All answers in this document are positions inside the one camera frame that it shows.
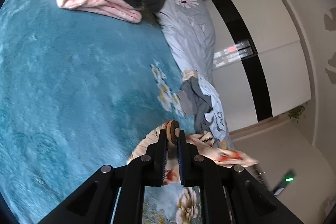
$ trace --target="floral print fabric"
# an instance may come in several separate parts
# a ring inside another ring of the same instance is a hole
[[[127,163],[146,153],[148,145],[159,139],[160,130],[167,132],[167,162],[163,187],[146,187],[143,206],[142,223],[177,223],[201,224],[201,197],[199,187],[181,186],[179,177],[179,164],[177,159],[177,146],[174,145],[174,135],[179,135],[179,123],[167,121],[158,126],[138,144],[132,152]],[[186,136],[188,143],[197,146],[201,155],[216,162],[217,165],[231,167],[240,164],[244,167],[258,163],[245,153],[233,150],[215,148],[211,133],[193,134]]]
[[[159,68],[160,63],[154,60],[154,64],[151,64],[152,73],[155,77],[157,87],[159,88],[159,96],[157,99],[161,103],[165,111],[171,112],[175,110],[175,113],[181,117],[184,116],[179,98],[176,93],[171,92],[170,88],[166,84],[166,75]]]

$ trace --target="white wardrobe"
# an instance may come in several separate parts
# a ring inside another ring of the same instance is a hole
[[[282,0],[206,0],[216,30],[213,79],[229,131],[310,100],[305,56]]]

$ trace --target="floor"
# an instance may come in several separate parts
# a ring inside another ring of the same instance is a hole
[[[320,224],[323,202],[336,194],[335,174],[321,153],[301,135],[294,122],[286,120],[261,134],[233,140],[235,148],[259,160],[270,188],[289,170],[295,180],[279,200],[304,224]]]

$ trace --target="gray bedding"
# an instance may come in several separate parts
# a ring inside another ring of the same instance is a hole
[[[213,85],[215,29],[202,0],[166,0],[159,24],[181,72],[196,70]]]

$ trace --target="screw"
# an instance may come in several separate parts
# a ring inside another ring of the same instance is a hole
[[[104,165],[100,168],[100,171],[102,171],[103,173],[108,173],[111,170],[112,170],[112,167],[109,165]]]
[[[241,165],[235,165],[233,166],[233,169],[237,172],[237,173],[241,173],[244,171],[244,167],[242,167]]]
[[[204,157],[203,157],[202,155],[196,155],[196,156],[194,157],[194,160],[195,160],[195,161],[198,161],[198,162],[201,162],[201,161],[204,160]]]
[[[142,161],[150,161],[151,160],[151,157],[149,155],[142,155],[140,160]]]

